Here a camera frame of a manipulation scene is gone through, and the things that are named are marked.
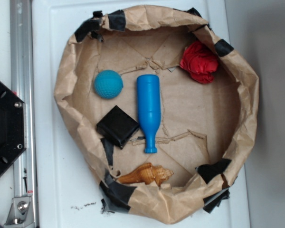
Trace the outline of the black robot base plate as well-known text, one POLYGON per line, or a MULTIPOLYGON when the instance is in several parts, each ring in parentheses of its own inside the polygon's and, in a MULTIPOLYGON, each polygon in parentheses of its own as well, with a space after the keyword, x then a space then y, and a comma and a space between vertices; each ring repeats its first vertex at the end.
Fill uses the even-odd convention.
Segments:
POLYGON ((24 102, 0 81, 0 177, 25 149, 24 102))

